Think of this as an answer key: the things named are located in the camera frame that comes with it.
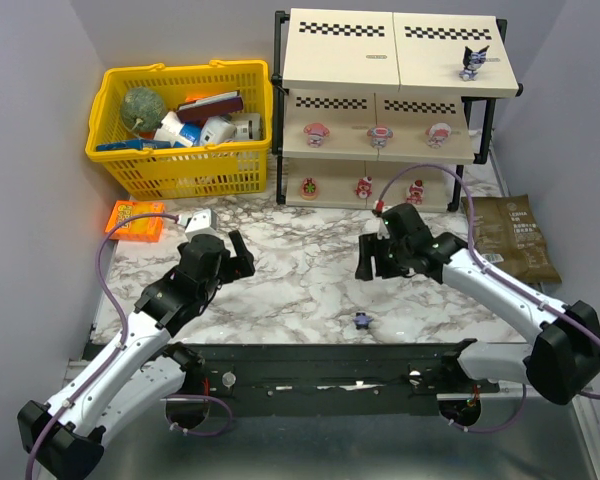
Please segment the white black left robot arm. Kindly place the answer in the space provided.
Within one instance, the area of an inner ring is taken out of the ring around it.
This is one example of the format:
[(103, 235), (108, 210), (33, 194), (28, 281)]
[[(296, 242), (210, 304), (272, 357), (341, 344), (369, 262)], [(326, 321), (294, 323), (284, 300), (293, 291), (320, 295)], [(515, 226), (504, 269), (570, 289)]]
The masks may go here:
[(210, 230), (189, 234), (180, 261), (142, 292), (120, 332), (68, 385), (17, 415), (28, 454), (25, 476), (40, 464), (57, 479), (85, 479), (106, 447), (133, 420), (184, 385), (198, 355), (172, 339), (201, 316), (218, 289), (255, 273), (238, 231), (233, 247)]

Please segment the red white bear toy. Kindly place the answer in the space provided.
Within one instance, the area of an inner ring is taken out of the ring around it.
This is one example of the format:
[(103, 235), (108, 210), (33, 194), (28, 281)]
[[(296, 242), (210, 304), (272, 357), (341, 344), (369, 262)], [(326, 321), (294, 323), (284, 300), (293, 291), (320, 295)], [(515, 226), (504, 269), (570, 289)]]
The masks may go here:
[(415, 180), (406, 190), (405, 202), (413, 205), (421, 205), (424, 198), (424, 182)]

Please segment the purple small figure toy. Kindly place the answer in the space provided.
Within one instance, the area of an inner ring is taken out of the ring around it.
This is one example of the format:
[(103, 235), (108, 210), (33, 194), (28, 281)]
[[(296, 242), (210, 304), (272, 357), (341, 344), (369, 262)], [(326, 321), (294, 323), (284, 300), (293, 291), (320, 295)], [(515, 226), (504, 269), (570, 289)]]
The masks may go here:
[(353, 323), (357, 330), (368, 330), (372, 322), (373, 318), (365, 312), (357, 312), (353, 318)]

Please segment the white pink bunny toy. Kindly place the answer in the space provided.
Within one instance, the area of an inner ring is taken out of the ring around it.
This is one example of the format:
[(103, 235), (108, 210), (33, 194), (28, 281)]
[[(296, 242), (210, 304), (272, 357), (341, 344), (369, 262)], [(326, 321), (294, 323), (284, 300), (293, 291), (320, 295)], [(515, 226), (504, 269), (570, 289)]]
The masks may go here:
[(439, 122), (430, 126), (426, 131), (426, 145), (430, 148), (440, 148), (452, 134), (449, 124)]

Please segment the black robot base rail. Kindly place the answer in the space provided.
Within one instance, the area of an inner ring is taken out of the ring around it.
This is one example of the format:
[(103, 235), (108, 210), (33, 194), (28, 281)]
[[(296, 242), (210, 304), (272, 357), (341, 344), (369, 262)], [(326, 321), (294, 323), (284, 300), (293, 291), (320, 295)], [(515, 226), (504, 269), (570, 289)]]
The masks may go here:
[(435, 416), (441, 395), (499, 390), (456, 365), (465, 345), (176, 343), (164, 355), (185, 373), (181, 393), (208, 392), (237, 417)]

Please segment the pink bear strawberry toy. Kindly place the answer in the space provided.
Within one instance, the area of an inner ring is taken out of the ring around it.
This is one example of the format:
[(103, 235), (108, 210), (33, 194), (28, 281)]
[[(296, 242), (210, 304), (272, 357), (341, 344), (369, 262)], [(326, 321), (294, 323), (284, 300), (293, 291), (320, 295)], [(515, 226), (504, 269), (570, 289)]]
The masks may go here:
[(303, 200), (315, 200), (319, 195), (318, 185), (316, 181), (311, 177), (304, 178), (300, 185), (299, 194)]

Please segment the red bear cream toy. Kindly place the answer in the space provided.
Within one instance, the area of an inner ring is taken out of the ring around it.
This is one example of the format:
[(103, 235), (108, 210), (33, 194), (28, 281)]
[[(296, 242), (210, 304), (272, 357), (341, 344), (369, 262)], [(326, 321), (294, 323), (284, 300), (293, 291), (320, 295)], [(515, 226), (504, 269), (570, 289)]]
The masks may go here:
[(368, 199), (372, 195), (373, 180), (369, 176), (362, 177), (358, 180), (354, 190), (355, 195), (360, 199)]

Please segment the pink round bunny toy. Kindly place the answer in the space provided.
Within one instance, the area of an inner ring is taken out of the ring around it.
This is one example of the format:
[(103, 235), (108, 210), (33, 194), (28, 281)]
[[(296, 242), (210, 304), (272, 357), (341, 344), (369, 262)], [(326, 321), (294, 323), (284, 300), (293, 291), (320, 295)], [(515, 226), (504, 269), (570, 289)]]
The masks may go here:
[(366, 132), (369, 138), (370, 145), (375, 149), (385, 148), (389, 141), (393, 138), (393, 131), (384, 125), (375, 125)]

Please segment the black purple cat toy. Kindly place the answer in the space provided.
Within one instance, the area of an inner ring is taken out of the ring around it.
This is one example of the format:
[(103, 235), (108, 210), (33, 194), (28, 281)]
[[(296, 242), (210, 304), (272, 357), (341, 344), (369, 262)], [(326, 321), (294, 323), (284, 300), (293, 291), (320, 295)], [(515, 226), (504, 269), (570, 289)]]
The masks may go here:
[(462, 70), (459, 72), (459, 78), (463, 81), (474, 81), (478, 70), (486, 63), (489, 46), (478, 50), (472, 50), (466, 46), (462, 59)]

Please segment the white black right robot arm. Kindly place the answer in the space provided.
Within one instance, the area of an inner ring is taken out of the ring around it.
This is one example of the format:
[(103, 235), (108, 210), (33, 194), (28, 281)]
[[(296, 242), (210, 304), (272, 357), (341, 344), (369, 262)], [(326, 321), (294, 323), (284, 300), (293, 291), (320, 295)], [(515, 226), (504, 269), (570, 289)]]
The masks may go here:
[(463, 344), (450, 360), (462, 376), (530, 385), (546, 400), (566, 405), (600, 373), (593, 307), (567, 305), (524, 285), (453, 233), (433, 235), (413, 205), (384, 211), (378, 231), (359, 236), (358, 251), (356, 279), (423, 275), (473, 298), (523, 337), (516, 345)]

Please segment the pink blue-bow bunny toy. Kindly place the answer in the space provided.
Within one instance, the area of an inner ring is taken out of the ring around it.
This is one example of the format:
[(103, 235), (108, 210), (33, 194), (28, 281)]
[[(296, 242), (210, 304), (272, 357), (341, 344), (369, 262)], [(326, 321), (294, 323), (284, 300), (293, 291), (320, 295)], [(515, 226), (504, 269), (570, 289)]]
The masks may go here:
[(322, 123), (313, 122), (303, 128), (307, 136), (307, 145), (311, 148), (319, 148), (330, 135), (330, 130)]

